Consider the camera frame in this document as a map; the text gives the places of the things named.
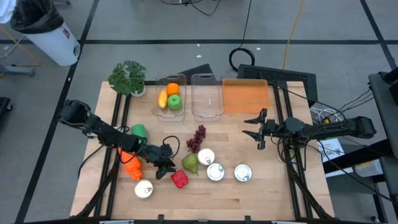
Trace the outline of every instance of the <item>orange carrot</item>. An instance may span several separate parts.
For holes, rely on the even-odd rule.
[[[118,147],[119,154],[121,153],[121,160],[126,162],[130,160],[134,155],[130,153],[123,152],[120,147]],[[124,168],[128,174],[130,174],[133,180],[141,180],[142,172],[141,172],[141,162],[138,156],[134,157],[124,165]]]

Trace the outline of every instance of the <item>wooden table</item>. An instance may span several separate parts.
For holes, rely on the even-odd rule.
[[[131,100],[127,125],[145,124],[150,144],[161,145],[162,140],[170,135],[179,137],[182,145],[174,162],[177,170],[182,169],[181,160],[188,154],[185,141],[193,137],[199,125],[191,112],[190,86],[187,87],[185,120],[177,123],[160,122],[151,113],[155,86],[146,87],[147,91],[143,97]],[[290,91],[305,95],[301,82],[290,82],[288,87]],[[282,107],[285,109],[282,91],[280,96]],[[109,87],[108,82],[103,82],[95,114],[107,123],[111,122],[115,98],[116,93]],[[277,121],[272,88],[269,88],[269,98],[271,107],[268,109],[267,118]],[[290,101],[294,116],[311,123],[307,101],[293,94],[290,94]],[[144,178],[153,183],[154,192],[143,200],[134,194],[136,181],[132,180],[125,173],[124,166],[120,165],[112,218],[157,219],[158,214],[164,214],[165,219],[177,220],[243,220],[245,215],[250,215],[252,220],[294,220],[286,165],[280,161],[276,145],[266,138],[266,149],[258,151],[257,143],[242,133],[244,129],[258,131],[259,126],[243,123],[243,120],[255,118],[257,115],[224,114],[220,121],[202,123],[207,128],[202,148],[214,150],[216,162],[223,164],[226,170],[225,177],[220,182],[209,180],[206,167],[199,165],[198,175],[186,172],[189,184],[183,189],[178,189],[171,181],[170,174],[156,180],[156,168],[152,164],[144,164]],[[96,139],[89,139],[85,156],[91,154],[98,146]],[[71,215],[81,211],[97,190],[104,154],[105,150],[99,152],[81,170]],[[252,179],[247,183],[240,183],[234,177],[234,168],[240,163],[248,164],[252,169]],[[305,175],[311,193],[326,212],[334,215],[320,155],[311,147],[307,151]],[[302,194],[298,188],[297,193],[301,214],[305,216]],[[104,194],[101,214],[105,214],[107,201],[108,191]]]

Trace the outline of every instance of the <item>yellow cable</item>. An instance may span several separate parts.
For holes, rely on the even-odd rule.
[[[26,66],[39,66],[39,62],[40,60],[33,55],[32,53],[30,53],[24,46],[22,46],[21,44],[18,43],[18,41],[16,41],[13,36],[11,34],[9,34],[4,28],[3,26],[0,26],[0,29],[22,50],[24,50],[24,52],[26,52],[35,62],[36,64],[21,64],[18,66],[22,66],[22,67],[26,67]]]
[[[285,70],[287,52],[289,51],[289,44],[290,44],[290,41],[292,40],[294,30],[296,29],[296,25],[297,25],[298,21],[300,20],[301,13],[303,12],[304,2],[305,2],[305,0],[302,0],[302,1],[301,1],[300,10],[299,10],[299,12],[298,12],[298,14],[297,14],[296,21],[294,22],[293,29],[292,29],[292,31],[291,31],[291,33],[290,33],[290,37],[289,37],[289,39],[287,40],[287,44],[286,44],[286,48],[285,48],[285,57],[284,57],[284,66],[283,66],[283,70]]]

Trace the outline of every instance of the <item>can lid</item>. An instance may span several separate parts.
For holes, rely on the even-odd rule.
[[[208,166],[214,162],[214,152],[211,149],[202,149],[198,153],[198,160],[200,164]]]
[[[207,167],[207,176],[214,181],[219,181],[224,177],[224,167],[220,164],[214,163]]]
[[[240,164],[235,168],[235,178],[240,182],[246,182],[251,179],[252,172],[248,165]]]
[[[154,191],[154,186],[149,180],[140,180],[134,191],[139,198],[147,198]]]

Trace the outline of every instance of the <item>grapes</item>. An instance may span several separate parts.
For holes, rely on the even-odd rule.
[[[187,140],[188,151],[193,153],[197,153],[200,150],[200,144],[203,142],[203,139],[206,137],[206,128],[204,125],[199,125],[198,130],[195,131],[193,138]]]

